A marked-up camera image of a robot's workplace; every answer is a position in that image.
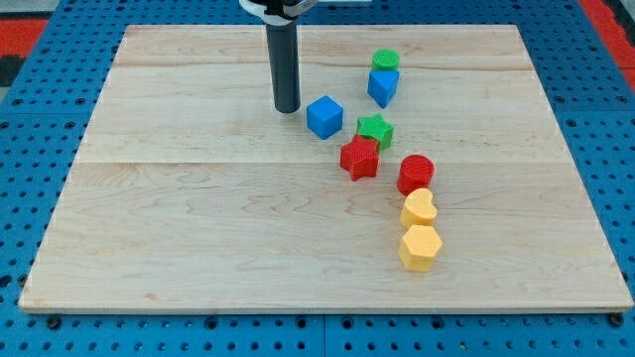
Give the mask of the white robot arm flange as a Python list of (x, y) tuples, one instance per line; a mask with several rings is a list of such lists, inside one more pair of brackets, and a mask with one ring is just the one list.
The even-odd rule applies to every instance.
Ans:
[(286, 26), (312, 9), (318, 0), (239, 0), (249, 14), (271, 26)]

